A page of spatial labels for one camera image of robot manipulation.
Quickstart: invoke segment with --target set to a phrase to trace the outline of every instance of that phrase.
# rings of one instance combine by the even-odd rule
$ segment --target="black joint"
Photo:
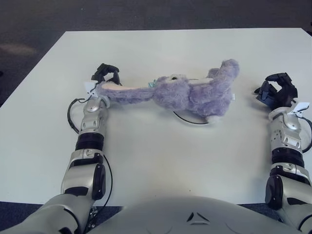
[[[78,137],[75,150],[95,149],[103,150],[104,136],[100,133],[84,133]]]
[[[102,199],[105,194],[105,188],[105,167],[103,164],[98,164],[93,176],[92,199]]]
[[[61,234],[73,234],[71,230],[69,230],[69,228],[65,227],[59,230],[59,232]]]
[[[301,201],[301,200],[294,198],[294,197],[288,197],[287,202],[290,205],[304,205],[304,204],[306,204],[306,202]]]
[[[283,182],[280,176],[269,177],[265,190],[265,203],[273,210],[279,210],[283,205]]]
[[[88,165],[88,164],[94,164],[94,163],[103,164],[103,156],[100,155],[99,153],[95,153],[93,158],[77,159],[69,165],[69,168],[74,167],[74,166],[82,166],[82,165]]]
[[[287,162],[304,168],[302,153],[297,150],[281,147],[272,151],[272,164]]]
[[[86,196],[88,193],[88,188],[86,187],[72,187],[65,190],[65,194],[72,194],[75,196]]]
[[[307,178],[305,178],[301,175],[296,175],[293,173],[285,172],[285,171],[283,171],[282,166],[276,166],[275,168],[273,168],[270,172],[270,175],[271,176],[283,176],[283,177],[287,177],[289,179],[293,179],[293,180],[296,180],[298,182],[310,185],[310,182]]]

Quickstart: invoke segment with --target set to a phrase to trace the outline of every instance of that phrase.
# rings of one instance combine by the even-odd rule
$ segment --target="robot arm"
[[[53,197],[22,223],[3,234],[81,234],[90,209],[105,194],[103,165],[104,132],[108,99],[91,96],[84,106],[84,118],[62,185]]]
[[[304,168],[298,116],[308,106],[298,103],[294,108],[280,107],[269,114],[272,167],[265,198],[284,223],[303,233],[312,230],[312,187]]]
[[[269,81],[282,88],[277,91]],[[265,201],[278,212],[283,222],[303,233],[312,230],[312,187],[302,157],[299,118],[309,103],[300,102],[297,89],[287,73],[268,76],[255,91],[257,99],[273,111],[269,114],[272,166],[266,186]]]

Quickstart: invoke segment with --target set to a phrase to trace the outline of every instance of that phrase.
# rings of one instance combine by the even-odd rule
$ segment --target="white table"
[[[266,76],[287,72],[300,100],[312,102],[312,40],[302,29],[66,32],[0,109],[0,200],[44,203],[59,193],[77,140],[67,107],[85,97],[83,82],[102,62],[120,69],[124,85],[147,86],[173,73],[203,78],[230,58],[241,67],[236,101],[218,125],[188,125],[152,101],[110,108],[104,145],[114,190],[108,205],[165,195],[264,202],[269,111],[252,92]],[[76,124],[82,108],[73,110]],[[305,116],[311,119],[311,110]],[[312,173],[312,151],[304,159]]]

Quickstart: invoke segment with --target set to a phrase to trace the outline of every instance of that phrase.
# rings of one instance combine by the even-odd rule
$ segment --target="purple stuffed animal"
[[[228,110],[232,97],[231,84],[238,73],[238,63],[230,59],[223,61],[220,68],[211,69],[206,79],[193,80],[184,75],[171,75],[158,78],[150,88],[129,88],[102,82],[96,87],[96,92],[121,104],[153,99],[166,109],[189,110],[211,123],[218,121]]]

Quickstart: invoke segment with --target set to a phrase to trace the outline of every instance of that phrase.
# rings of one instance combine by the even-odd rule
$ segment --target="pink inner ear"
[[[121,85],[117,85],[115,83],[104,83],[102,84],[102,89],[109,89],[109,90],[130,90],[130,89],[139,89],[134,87],[125,87]]]

